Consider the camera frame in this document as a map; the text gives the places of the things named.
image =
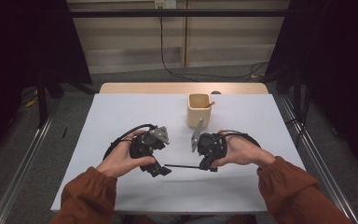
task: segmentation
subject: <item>white table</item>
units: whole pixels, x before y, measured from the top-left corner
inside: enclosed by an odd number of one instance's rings
[[[171,143],[155,157],[165,163],[198,165],[190,151],[194,132],[186,126],[187,94],[104,93],[94,98],[51,210],[60,209],[63,186],[89,166],[98,165],[117,137],[138,125],[166,126]],[[261,147],[304,168],[280,112],[268,94],[212,95],[216,101],[206,133],[231,129],[250,134]],[[245,214],[267,211],[258,191],[256,166],[235,164],[217,173],[170,168],[152,177],[135,169],[117,182],[116,210],[131,214]]]

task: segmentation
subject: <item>electrical outlet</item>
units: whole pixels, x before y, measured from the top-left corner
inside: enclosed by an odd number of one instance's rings
[[[155,9],[165,8],[165,0],[155,0]]]
[[[176,0],[165,0],[165,8],[176,9]]]

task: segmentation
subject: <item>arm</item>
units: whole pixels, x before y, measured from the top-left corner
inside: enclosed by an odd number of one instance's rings
[[[214,161],[213,167],[227,163],[258,165],[260,193],[278,223],[351,223],[304,170],[244,138],[230,136],[227,143],[227,155]]]
[[[131,139],[142,132],[130,133],[97,168],[90,167],[70,181],[62,191],[61,210],[50,223],[112,223],[117,178],[156,161],[153,157],[130,156]]]

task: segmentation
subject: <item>gray floor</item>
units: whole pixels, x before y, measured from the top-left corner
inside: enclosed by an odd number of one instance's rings
[[[204,75],[241,76],[247,74],[250,68],[251,66],[242,65],[174,69],[174,71],[178,73],[202,73]],[[198,81],[238,82],[247,79],[246,77],[202,76],[192,76],[192,78]],[[190,81],[180,77],[173,77],[164,70],[101,74],[94,75],[92,79],[94,84],[89,86],[94,90],[98,90],[104,82]],[[47,223],[54,216],[49,211],[49,208],[71,159],[93,99],[93,96],[65,84],[62,87],[65,89],[65,95],[61,100],[48,99],[50,109],[54,108],[55,105],[58,106],[56,113],[49,126],[45,140],[34,156],[16,201],[12,204],[13,206],[7,217],[4,217],[5,223]],[[275,83],[269,83],[268,90],[274,94],[277,105],[282,111],[283,119],[289,120],[282,105],[281,99],[283,96],[276,94]],[[16,174],[22,158],[28,150],[28,146],[33,141],[37,124],[37,103],[31,107],[21,106],[0,144],[0,200],[6,192],[11,179]],[[310,133],[314,144],[319,149],[331,174],[358,218],[358,160],[352,156],[345,140],[333,135],[331,128],[329,120],[318,108],[317,104],[311,101],[307,119],[307,131]],[[289,132],[296,141],[297,132],[293,126],[289,128]],[[318,179],[321,179],[308,152],[301,143],[298,146],[298,153],[303,159],[307,170]],[[324,186],[323,191],[329,196]],[[258,214],[256,217],[258,223],[274,223],[270,216],[266,214]]]

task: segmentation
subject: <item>white paper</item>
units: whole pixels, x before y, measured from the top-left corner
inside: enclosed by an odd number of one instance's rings
[[[248,133],[262,148],[304,168],[272,95],[212,95],[216,102],[203,133]],[[64,185],[97,166],[110,143],[141,124],[166,126],[171,143],[154,156],[163,164],[198,166],[191,152],[194,129],[186,126],[187,94],[97,94],[51,210],[60,210]],[[173,168],[152,177],[136,168],[117,182],[116,211],[121,213],[254,213],[267,208],[258,190],[257,167],[228,164],[217,173]]]

